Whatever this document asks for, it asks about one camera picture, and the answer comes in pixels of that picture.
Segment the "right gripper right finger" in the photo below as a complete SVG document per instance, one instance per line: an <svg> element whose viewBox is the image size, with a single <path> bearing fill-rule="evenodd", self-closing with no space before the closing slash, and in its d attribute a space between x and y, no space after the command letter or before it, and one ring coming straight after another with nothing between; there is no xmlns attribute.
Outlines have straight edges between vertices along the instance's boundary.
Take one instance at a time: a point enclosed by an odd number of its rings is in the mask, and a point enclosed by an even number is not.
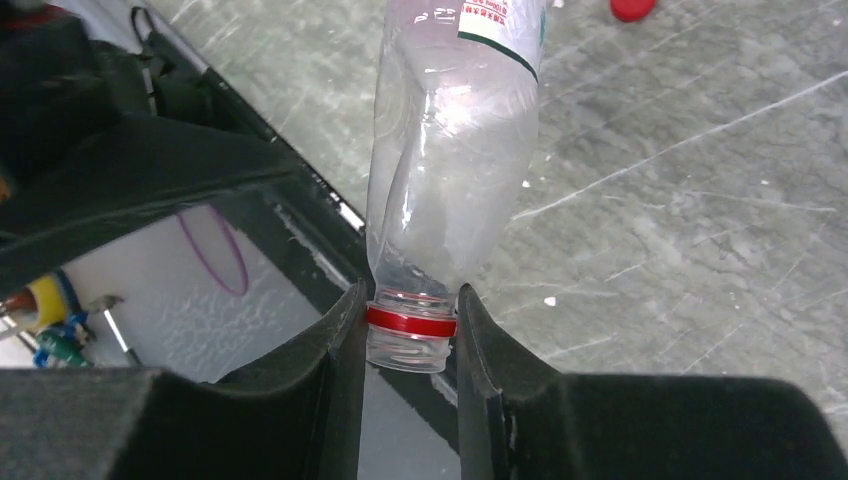
<svg viewBox="0 0 848 480"><path fill-rule="evenodd" d="M847 459L798 387L733 376L560 372L457 299L465 479L843 479Z"/></svg>

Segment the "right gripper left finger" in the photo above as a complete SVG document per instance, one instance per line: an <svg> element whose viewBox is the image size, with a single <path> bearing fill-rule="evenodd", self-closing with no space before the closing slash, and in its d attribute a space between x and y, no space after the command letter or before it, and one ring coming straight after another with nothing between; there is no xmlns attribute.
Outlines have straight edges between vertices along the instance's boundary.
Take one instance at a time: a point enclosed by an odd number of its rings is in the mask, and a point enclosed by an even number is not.
<svg viewBox="0 0 848 480"><path fill-rule="evenodd" d="M219 382L150 368L5 369L5 479L353 479L368 289Z"/></svg>

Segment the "clear red-label water bottle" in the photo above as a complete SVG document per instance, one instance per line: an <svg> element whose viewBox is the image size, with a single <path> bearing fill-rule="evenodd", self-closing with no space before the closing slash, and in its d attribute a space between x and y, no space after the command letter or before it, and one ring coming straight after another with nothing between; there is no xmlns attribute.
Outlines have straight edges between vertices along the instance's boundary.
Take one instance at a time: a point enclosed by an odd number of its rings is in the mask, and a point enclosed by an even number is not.
<svg viewBox="0 0 848 480"><path fill-rule="evenodd" d="M544 1L390 1L365 233L366 356L438 373L455 304L505 227L539 129Z"/></svg>

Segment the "red bottle cap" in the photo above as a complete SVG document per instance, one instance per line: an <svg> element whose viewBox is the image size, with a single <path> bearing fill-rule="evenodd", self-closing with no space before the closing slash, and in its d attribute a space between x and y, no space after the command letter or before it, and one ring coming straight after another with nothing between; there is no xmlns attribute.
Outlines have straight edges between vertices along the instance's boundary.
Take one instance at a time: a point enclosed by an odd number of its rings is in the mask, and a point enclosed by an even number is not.
<svg viewBox="0 0 848 480"><path fill-rule="evenodd" d="M657 0L610 0L609 8L612 15L624 23L632 23L645 19L655 9Z"/></svg>

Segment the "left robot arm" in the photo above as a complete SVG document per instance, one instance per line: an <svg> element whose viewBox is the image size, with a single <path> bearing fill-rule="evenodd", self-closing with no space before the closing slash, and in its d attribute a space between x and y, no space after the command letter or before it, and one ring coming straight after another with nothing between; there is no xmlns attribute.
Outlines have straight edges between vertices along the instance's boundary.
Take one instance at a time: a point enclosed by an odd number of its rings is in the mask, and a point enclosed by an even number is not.
<svg viewBox="0 0 848 480"><path fill-rule="evenodd" d="M95 50L44 1L1 5L1 291L220 195L290 176L273 145L124 109L155 101L139 66Z"/></svg>

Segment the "grey metal hammer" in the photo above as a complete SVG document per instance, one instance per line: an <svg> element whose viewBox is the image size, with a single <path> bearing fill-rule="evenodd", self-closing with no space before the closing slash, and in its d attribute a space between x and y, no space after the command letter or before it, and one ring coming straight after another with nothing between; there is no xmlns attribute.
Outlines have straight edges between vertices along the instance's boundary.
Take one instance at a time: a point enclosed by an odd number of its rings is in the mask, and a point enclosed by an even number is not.
<svg viewBox="0 0 848 480"><path fill-rule="evenodd" d="M135 350L130 346L130 344L124 338L123 333L121 332L118 322L115 320L113 310L115 306L121 303L123 299L119 296L107 294L102 295L94 300L92 300L87 307L87 310L90 315L100 314L106 320L108 327L110 328L114 338L116 339L124 357L127 359L128 363L131 366L142 365L141 360L136 354Z"/></svg>

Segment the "green clamp tool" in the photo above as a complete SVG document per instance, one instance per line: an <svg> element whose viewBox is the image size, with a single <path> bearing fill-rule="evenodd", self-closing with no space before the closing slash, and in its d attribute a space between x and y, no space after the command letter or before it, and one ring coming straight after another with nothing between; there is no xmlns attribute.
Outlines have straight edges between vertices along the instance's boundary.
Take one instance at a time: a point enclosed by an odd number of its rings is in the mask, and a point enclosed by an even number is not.
<svg viewBox="0 0 848 480"><path fill-rule="evenodd" d="M52 324L35 335L38 346L33 356L37 368L94 367L82 350L92 339L87 325L88 314L81 312L69 316L64 322Z"/></svg>

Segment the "yellow tape roll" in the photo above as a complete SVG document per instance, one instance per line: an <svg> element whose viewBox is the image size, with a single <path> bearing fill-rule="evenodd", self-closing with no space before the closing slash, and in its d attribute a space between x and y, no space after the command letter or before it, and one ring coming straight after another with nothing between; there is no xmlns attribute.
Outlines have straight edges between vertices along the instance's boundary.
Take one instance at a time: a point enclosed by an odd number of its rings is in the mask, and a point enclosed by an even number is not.
<svg viewBox="0 0 848 480"><path fill-rule="evenodd" d="M31 330L64 322L81 309L76 292L62 270L34 280L26 288L32 293L37 307L37 318Z"/></svg>

